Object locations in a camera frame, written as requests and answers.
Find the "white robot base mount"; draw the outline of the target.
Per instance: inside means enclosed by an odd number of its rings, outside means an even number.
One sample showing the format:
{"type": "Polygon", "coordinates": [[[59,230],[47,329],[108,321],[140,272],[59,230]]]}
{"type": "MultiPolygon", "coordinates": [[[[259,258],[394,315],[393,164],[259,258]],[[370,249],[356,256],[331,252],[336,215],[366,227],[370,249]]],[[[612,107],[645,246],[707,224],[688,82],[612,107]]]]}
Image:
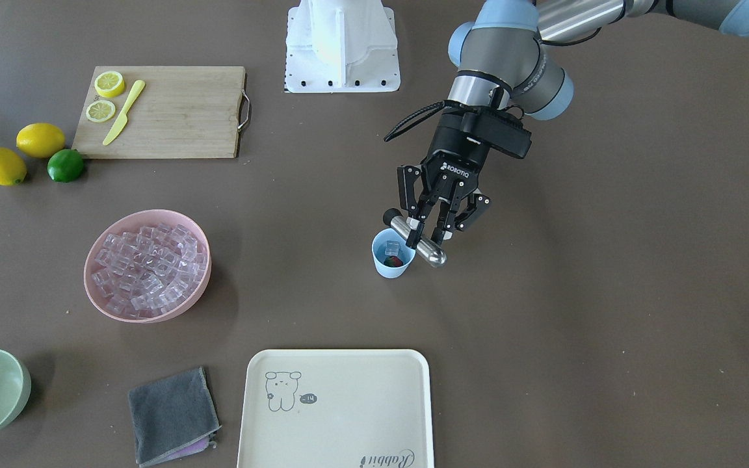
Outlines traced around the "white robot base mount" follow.
{"type": "Polygon", "coordinates": [[[401,87],[395,12],[380,1],[300,1],[288,10],[285,44],[288,93],[401,87]]]}

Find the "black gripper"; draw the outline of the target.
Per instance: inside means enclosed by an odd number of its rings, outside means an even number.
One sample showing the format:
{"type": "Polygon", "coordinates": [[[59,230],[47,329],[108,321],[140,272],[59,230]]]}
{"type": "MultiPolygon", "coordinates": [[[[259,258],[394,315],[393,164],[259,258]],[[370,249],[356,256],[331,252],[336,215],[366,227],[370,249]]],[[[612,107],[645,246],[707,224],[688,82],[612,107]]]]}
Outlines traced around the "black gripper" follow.
{"type": "Polygon", "coordinates": [[[531,146],[530,131],[503,110],[442,104],[441,111],[420,165],[397,168],[399,202],[408,215],[406,243],[410,248],[419,245],[425,215],[438,199],[440,212],[431,240],[439,246],[456,230],[466,231],[490,207],[491,198],[473,192],[490,150],[523,159],[531,146]],[[423,189],[417,198],[414,187],[420,177],[423,189]]]}

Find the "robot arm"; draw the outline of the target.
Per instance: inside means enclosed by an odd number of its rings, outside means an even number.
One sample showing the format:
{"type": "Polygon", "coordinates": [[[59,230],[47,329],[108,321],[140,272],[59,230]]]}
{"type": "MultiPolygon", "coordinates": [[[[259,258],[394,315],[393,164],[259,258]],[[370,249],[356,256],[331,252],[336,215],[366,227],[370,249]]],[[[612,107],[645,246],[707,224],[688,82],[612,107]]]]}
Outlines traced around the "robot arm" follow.
{"type": "Polygon", "coordinates": [[[581,44],[622,18],[648,13],[749,36],[749,1],[485,2],[449,40],[457,74],[448,97],[408,115],[384,137],[390,141],[440,116],[424,160],[397,169],[401,207],[387,210],[384,223],[408,248],[442,263],[441,244],[491,204],[479,189],[488,152],[524,158],[530,148],[530,132],[509,110],[550,120],[573,100],[573,80],[549,48],[581,44]]]}

